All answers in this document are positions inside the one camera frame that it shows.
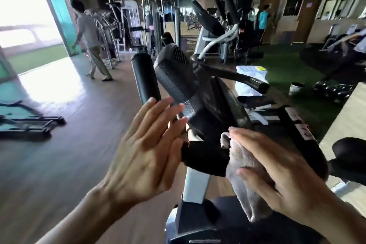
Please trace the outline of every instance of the right hand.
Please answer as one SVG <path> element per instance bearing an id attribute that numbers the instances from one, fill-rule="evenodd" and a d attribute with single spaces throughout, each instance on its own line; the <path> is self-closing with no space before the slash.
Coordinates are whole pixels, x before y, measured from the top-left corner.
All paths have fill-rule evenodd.
<path id="1" fill-rule="evenodd" d="M 266 135 L 243 128 L 230 128 L 233 139 L 241 143 L 266 168 L 275 188 L 253 170 L 240 168 L 237 174 L 268 205 L 298 223 L 317 230 L 324 215 L 334 210 L 339 199 L 316 175 L 305 159 L 289 152 Z"/>

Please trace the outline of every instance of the brown door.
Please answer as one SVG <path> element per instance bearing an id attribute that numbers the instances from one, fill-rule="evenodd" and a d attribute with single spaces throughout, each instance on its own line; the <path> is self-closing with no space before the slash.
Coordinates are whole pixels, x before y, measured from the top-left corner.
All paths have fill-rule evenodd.
<path id="1" fill-rule="evenodd" d="M 271 14 L 271 20 L 273 18 L 276 18 L 278 7 L 280 6 L 281 0 L 261 0 L 261 3 L 259 5 L 259 13 L 263 11 L 263 6 L 266 4 L 270 5 L 270 14 Z M 268 43 L 270 40 L 270 36 L 272 34 L 272 25 L 268 25 L 266 31 L 264 32 L 262 43 Z"/>
<path id="2" fill-rule="evenodd" d="M 293 43 L 306 43 L 322 0 L 304 0 L 299 12 Z"/>

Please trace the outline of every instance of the white bucket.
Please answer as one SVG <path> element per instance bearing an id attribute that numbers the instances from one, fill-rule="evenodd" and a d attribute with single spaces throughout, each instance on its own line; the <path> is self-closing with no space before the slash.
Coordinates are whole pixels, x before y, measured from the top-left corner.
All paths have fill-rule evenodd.
<path id="1" fill-rule="evenodd" d="M 288 92 L 289 96 L 295 96 L 298 93 L 300 93 L 300 91 L 302 89 L 305 88 L 305 85 L 299 82 L 292 82 L 291 86 L 290 86 L 290 91 Z"/>

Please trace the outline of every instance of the khaki pants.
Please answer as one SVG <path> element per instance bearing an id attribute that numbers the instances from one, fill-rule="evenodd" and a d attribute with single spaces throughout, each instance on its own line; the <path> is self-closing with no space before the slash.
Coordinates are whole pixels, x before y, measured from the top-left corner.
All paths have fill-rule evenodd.
<path id="1" fill-rule="evenodd" d="M 96 68 L 98 68 L 98 70 L 101 72 L 101 74 L 103 74 L 104 76 L 106 76 L 108 78 L 112 78 L 112 75 L 109 73 L 107 67 L 103 63 L 103 60 L 100 58 L 99 46 L 91 47 L 91 48 L 89 48 L 89 50 L 90 50 L 90 57 L 91 57 L 89 76 L 94 77 L 95 70 L 96 70 Z"/>

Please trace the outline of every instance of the speaker grille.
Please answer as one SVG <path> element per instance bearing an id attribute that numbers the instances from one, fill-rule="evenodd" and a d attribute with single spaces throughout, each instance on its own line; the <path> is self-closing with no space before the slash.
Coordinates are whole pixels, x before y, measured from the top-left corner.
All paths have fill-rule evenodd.
<path id="1" fill-rule="evenodd" d="M 188 58 L 186 57 L 186 55 L 184 54 L 183 51 L 181 51 L 181 49 L 179 47 L 175 47 L 173 48 L 172 50 L 172 58 L 174 61 L 182 64 L 182 65 L 185 65 L 185 66 L 188 66 L 189 65 L 189 61 L 188 61 Z"/>

